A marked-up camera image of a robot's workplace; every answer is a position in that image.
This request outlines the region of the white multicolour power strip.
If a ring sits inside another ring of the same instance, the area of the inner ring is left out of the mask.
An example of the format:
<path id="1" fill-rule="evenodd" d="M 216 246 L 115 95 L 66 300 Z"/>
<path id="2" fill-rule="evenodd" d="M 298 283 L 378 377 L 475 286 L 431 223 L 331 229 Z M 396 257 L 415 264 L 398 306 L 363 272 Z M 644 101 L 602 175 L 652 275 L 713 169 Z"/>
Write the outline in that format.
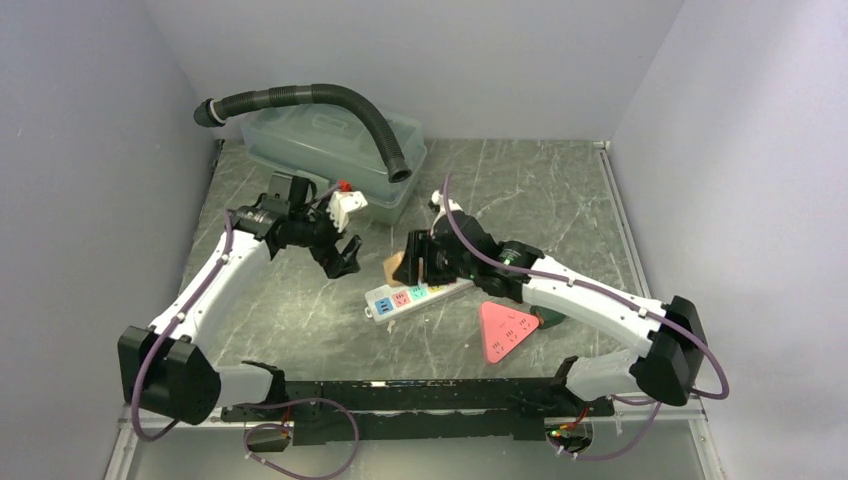
<path id="1" fill-rule="evenodd" d="M 382 285 L 365 293 L 365 316 L 375 324 L 385 324 L 436 301 L 470 289 L 473 282 L 459 279 L 439 286 L 418 284 L 414 286 Z"/>

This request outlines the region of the pink triangular power strip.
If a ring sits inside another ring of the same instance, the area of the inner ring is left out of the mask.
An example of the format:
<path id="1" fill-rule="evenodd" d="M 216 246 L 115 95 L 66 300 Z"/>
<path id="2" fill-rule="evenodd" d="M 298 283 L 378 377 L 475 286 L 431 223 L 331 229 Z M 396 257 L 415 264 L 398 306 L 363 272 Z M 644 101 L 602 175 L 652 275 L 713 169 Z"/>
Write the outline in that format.
<path id="1" fill-rule="evenodd" d="M 530 314 L 494 302 L 479 308 L 483 357 L 488 364 L 503 360 L 540 326 Z"/>

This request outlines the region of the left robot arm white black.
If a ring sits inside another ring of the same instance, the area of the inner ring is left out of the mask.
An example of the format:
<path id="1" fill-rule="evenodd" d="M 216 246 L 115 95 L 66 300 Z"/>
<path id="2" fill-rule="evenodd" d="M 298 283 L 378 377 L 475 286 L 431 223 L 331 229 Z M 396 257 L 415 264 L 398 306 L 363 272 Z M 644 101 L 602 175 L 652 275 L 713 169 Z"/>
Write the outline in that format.
<path id="1" fill-rule="evenodd" d="M 329 279 L 358 272 L 361 238 L 337 243 L 367 204 L 342 181 L 318 193 L 309 178 L 275 174 L 254 203 L 225 210 L 224 231 L 188 286 L 148 326 L 130 326 L 118 339 L 123 394 L 140 437 L 147 435 L 142 411 L 190 425 L 217 408 L 245 406 L 264 420 L 285 411 L 282 369 L 256 361 L 216 366 L 206 351 L 256 271 L 284 249 L 308 250 Z"/>

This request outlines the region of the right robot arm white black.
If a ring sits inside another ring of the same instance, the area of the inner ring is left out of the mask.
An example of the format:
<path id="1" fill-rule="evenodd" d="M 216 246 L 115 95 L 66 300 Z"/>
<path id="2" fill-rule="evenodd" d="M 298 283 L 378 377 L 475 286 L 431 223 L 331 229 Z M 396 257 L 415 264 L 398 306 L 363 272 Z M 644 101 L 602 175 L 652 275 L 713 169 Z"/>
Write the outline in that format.
<path id="1" fill-rule="evenodd" d="M 706 336 L 693 302 L 663 303 L 594 281 L 519 241 L 497 241 L 458 210 L 429 230 L 409 233 L 391 279 L 408 286 L 467 279 L 492 297 L 540 307 L 578 320 L 623 344 L 594 358 L 566 358 L 554 376 L 551 401 L 574 415 L 589 401 L 640 392 L 683 406 L 705 358 Z"/>

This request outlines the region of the tan cube plug adapter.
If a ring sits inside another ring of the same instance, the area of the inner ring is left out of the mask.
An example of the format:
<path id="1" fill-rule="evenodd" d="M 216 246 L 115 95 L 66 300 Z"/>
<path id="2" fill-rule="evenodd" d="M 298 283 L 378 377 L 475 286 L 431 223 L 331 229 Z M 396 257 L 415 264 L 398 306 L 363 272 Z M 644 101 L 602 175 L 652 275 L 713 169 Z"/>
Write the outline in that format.
<path id="1" fill-rule="evenodd" d="M 390 287 L 398 287 L 401 285 L 401 282 L 394 278 L 394 274 L 402 265 L 403 258 L 404 253 L 402 251 L 399 251 L 385 259 L 383 262 L 385 281 L 386 284 Z"/>

